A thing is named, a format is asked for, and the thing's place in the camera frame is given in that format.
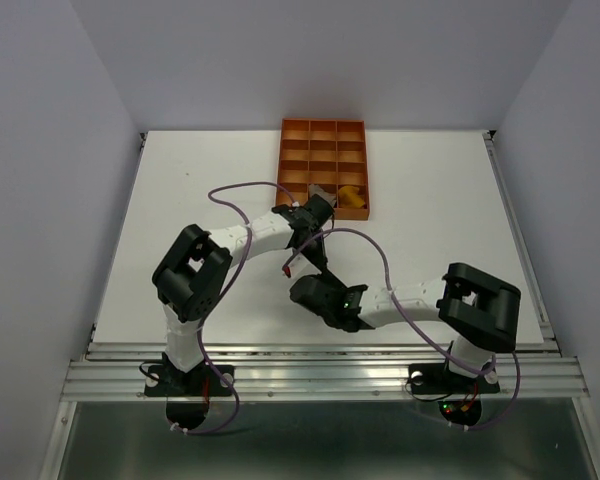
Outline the taupe sock with maroon cuff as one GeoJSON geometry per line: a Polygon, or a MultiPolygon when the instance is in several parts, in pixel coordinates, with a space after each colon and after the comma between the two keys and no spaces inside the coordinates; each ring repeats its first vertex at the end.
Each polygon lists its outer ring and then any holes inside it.
{"type": "Polygon", "coordinates": [[[319,196],[320,198],[328,202],[332,207],[336,206],[337,196],[334,193],[326,191],[322,186],[318,184],[310,184],[308,186],[308,197],[311,198],[313,196],[319,196]]]}

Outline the mustard yellow striped sock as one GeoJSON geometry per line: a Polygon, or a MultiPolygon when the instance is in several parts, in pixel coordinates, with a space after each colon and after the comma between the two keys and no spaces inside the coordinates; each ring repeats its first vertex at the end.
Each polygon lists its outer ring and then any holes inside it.
{"type": "Polygon", "coordinates": [[[360,186],[343,185],[337,194],[338,207],[342,209],[364,210],[367,208],[366,200],[360,186]]]}

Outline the orange compartment tray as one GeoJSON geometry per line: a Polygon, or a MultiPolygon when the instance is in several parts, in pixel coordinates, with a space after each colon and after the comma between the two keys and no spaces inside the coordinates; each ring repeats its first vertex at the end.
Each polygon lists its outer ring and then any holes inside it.
{"type": "Polygon", "coordinates": [[[351,119],[283,119],[277,182],[300,203],[309,199],[310,184],[318,184],[336,196],[343,185],[360,186],[367,208],[342,209],[336,203],[335,218],[368,220],[370,193],[365,123],[351,119]]]}

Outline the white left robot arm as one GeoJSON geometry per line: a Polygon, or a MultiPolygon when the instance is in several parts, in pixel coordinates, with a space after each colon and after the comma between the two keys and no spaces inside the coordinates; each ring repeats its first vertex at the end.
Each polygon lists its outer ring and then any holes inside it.
{"type": "Polygon", "coordinates": [[[296,249],[334,217],[314,195],[303,205],[279,205],[243,225],[206,231],[185,227],[152,275],[166,316],[168,382],[179,393],[202,382],[204,355],[197,339],[203,320],[221,298],[229,270],[264,253],[296,249]]]}

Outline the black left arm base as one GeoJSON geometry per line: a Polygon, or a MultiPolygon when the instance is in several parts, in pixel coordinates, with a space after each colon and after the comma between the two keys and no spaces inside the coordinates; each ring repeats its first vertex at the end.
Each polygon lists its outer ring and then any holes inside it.
{"type": "Polygon", "coordinates": [[[188,373],[182,373],[167,360],[142,362],[138,367],[144,377],[143,395],[164,399],[165,415],[170,428],[183,434],[201,435],[217,431],[218,427],[205,427],[210,418],[212,398],[230,398],[228,382],[233,382],[233,365],[217,366],[223,379],[202,362],[188,373]]]}

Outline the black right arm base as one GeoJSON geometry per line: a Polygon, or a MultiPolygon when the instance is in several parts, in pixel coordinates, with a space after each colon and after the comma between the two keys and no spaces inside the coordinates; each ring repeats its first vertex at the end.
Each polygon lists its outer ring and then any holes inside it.
{"type": "Polygon", "coordinates": [[[406,390],[417,401],[436,403],[452,425],[474,427],[482,416],[480,395],[499,393],[500,386],[453,373],[446,363],[419,363],[409,366],[406,390]]]}

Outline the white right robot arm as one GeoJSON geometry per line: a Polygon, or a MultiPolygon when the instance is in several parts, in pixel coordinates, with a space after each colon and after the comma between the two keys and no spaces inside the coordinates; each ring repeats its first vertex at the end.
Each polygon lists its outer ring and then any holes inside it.
{"type": "Polygon", "coordinates": [[[439,279],[390,289],[347,287],[332,273],[305,275],[290,289],[292,302],[347,333],[406,323],[432,345],[422,322],[442,322],[457,333],[440,366],[443,384],[462,390],[492,357],[516,350],[521,292],[465,263],[439,279]]]}

